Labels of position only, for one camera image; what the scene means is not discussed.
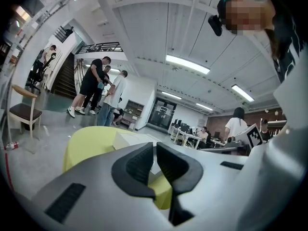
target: brick wall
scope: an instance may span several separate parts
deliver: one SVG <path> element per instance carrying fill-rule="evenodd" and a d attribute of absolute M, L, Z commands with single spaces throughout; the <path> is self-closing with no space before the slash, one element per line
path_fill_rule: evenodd
<path fill-rule="evenodd" d="M 211 116 L 207 120 L 206 127 L 214 136 L 215 131 L 220 132 L 220 137 L 225 132 L 225 125 L 232 118 L 231 115 L 224 116 Z M 245 114 L 245 122 L 247 125 L 253 125 L 256 123 L 257 127 L 260 126 L 260 119 L 267 119 L 268 121 L 285 120 L 285 116 L 282 114 L 281 109 L 272 109 L 268 113 L 265 111 L 247 113 Z"/>

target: white ceiling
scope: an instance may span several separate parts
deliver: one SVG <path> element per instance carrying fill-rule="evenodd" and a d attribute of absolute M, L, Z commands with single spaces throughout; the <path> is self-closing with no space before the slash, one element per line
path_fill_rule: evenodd
<path fill-rule="evenodd" d="M 192 0 L 108 0 L 116 20 L 110 14 L 105 16 L 104 9 L 93 1 L 90 16 L 99 27 L 98 32 L 114 33 L 125 53 L 129 46 L 132 54 L 127 55 L 128 70 L 155 79 L 159 91 L 176 94 L 188 105 L 198 101 L 217 113 L 230 112 L 245 102 L 232 92 L 234 84 L 255 99 L 247 105 L 248 109 L 277 105 L 272 93 L 279 81 L 270 60 L 266 34 L 255 34 L 257 43 L 227 30 L 217 37 L 207 20 L 218 1 L 195 0 L 196 8 L 192 9 Z M 172 71 L 173 66 L 165 62 L 166 54 L 206 66 L 210 72 L 204 76 L 183 66 Z"/>

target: staircase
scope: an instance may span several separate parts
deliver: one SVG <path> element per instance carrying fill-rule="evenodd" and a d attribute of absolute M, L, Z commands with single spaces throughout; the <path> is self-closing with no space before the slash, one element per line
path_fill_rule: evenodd
<path fill-rule="evenodd" d="M 76 97 L 74 80 L 74 55 L 69 54 L 64 61 L 51 89 L 51 93 L 58 94 L 70 99 Z"/>

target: door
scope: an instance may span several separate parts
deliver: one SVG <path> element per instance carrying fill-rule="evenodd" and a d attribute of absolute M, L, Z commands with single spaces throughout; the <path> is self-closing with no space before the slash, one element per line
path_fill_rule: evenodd
<path fill-rule="evenodd" d="M 160 128 L 169 129 L 176 107 L 177 105 L 175 103 L 156 98 L 148 122 Z"/>

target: sneaker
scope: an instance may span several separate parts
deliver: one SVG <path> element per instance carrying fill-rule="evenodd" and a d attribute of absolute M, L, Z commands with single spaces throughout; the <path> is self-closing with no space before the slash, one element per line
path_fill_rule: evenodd
<path fill-rule="evenodd" d="M 75 110 L 78 112 L 78 113 L 81 113 L 82 115 L 85 115 L 86 113 L 83 111 L 83 107 L 76 107 Z"/>
<path fill-rule="evenodd" d="M 75 118 L 75 110 L 71 106 L 67 108 L 67 112 L 70 114 L 72 118 Z"/>

